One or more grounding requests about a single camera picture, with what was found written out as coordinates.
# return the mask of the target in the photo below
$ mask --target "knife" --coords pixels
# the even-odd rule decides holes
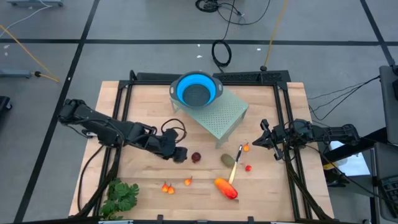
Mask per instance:
[[[236,159],[235,159],[234,167],[232,168],[231,175],[229,176],[229,181],[228,181],[229,184],[232,184],[232,182],[234,182],[235,173],[236,173],[236,167],[238,166],[238,161],[239,161],[239,158],[241,157],[241,154],[242,154],[242,148],[243,148],[243,146],[240,145],[239,146],[238,155],[236,156]]]

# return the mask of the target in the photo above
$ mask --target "gray floor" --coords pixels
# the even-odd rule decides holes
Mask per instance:
[[[63,8],[46,9],[11,29],[21,39],[79,39],[93,0],[64,0]],[[219,39],[226,22],[217,13],[198,11],[194,0],[101,0],[88,39]],[[236,1],[246,20],[257,19],[267,1]],[[386,41],[398,41],[398,1],[367,0]],[[283,1],[272,0],[261,22],[231,25],[227,39],[268,40]],[[0,24],[6,26],[33,12],[0,1]],[[289,1],[277,40],[377,41],[359,0]],[[0,95],[12,98],[13,110],[0,129],[0,223],[12,222],[34,166],[77,44],[26,44],[61,83],[43,78],[0,79]],[[233,58],[226,72],[254,71],[264,63],[267,45],[231,45]],[[389,47],[398,60],[398,47]],[[218,72],[211,45],[85,44],[68,97],[94,106],[104,80],[120,80],[136,72]],[[216,54],[227,54],[221,47]],[[289,70],[294,82],[304,82],[308,97],[364,82],[386,65],[380,46],[275,45],[269,70]],[[40,70],[17,44],[0,44],[0,66]],[[332,98],[310,101],[317,106]],[[331,109],[325,107],[320,114]],[[385,126],[379,82],[372,82],[342,103],[328,125],[354,124],[361,135]],[[85,140],[58,125],[24,221],[62,218],[70,202],[83,157]],[[369,199],[341,189],[330,190],[335,216],[346,222],[370,218]]]

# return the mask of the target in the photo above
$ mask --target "white cable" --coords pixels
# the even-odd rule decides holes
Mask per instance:
[[[39,10],[33,12],[33,13],[32,13],[30,16],[28,16],[28,17],[25,17],[25,18],[23,18],[23,19],[21,19],[21,20],[18,20],[17,22],[13,22],[11,25],[9,25],[9,26],[6,27],[6,30],[10,29],[12,26],[14,26],[14,25],[16,25],[16,24],[18,24],[18,23],[20,23],[20,22],[26,20],[26,19],[29,19],[30,17],[34,16],[36,13],[40,12],[41,10],[48,9],[48,8],[52,7],[52,6],[49,6],[49,5],[47,5],[47,4],[44,4],[43,0],[39,0],[39,1],[40,1],[45,7],[43,7],[43,8],[41,8],[41,9],[39,9]],[[6,32],[6,30],[3,31],[3,32],[0,34],[0,38],[4,35],[4,33]]]

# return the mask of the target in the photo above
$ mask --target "green leafy vegetable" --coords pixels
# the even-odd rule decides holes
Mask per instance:
[[[99,210],[104,220],[121,220],[123,216],[116,216],[117,212],[125,212],[137,205],[136,196],[139,193],[137,184],[129,186],[122,183],[119,178],[112,180],[108,185],[107,200]]]

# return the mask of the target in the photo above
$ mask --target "wooden tabletop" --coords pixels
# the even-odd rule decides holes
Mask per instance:
[[[103,82],[96,110],[112,115],[118,82]],[[311,120],[303,83],[288,83],[290,104],[294,118]],[[185,123],[187,137],[179,146],[188,149],[188,160],[176,164],[165,161],[144,150],[126,146],[122,151],[118,177],[128,184],[140,187],[138,204],[131,211],[120,213],[124,219],[155,220],[163,214],[165,220],[236,220],[244,221],[253,216],[255,221],[294,221],[290,201],[287,173],[283,161],[275,161],[273,150],[250,146],[239,160],[233,187],[238,191],[238,200],[228,200],[214,185],[218,177],[229,178],[231,169],[220,162],[224,153],[233,157],[240,144],[253,142],[261,136],[260,121],[267,119],[270,127],[278,125],[275,98],[268,86],[226,86],[240,99],[249,103],[244,121],[235,129],[229,140],[220,149],[215,149],[216,138],[183,111],[173,113],[169,100],[169,87],[160,85],[134,85],[127,120],[160,126],[170,118]],[[285,112],[283,93],[280,92]],[[120,116],[123,109],[122,97]],[[81,167],[99,148],[97,139],[87,142]],[[199,152],[201,161],[194,164],[191,155]],[[321,208],[333,217],[328,189],[323,175],[320,156],[313,149],[302,149],[302,163],[307,189]],[[104,150],[89,164],[83,179],[82,203],[88,201],[98,186]],[[246,165],[252,170],[246,172]],[[183,181],[193,176],[192,184]],[[175,194],[161,191],[164,182],[175,187]],[[302,197],[298,192],[301,217],[305,217]],[[70,214],[77,213],[77,190],[73,197]]]

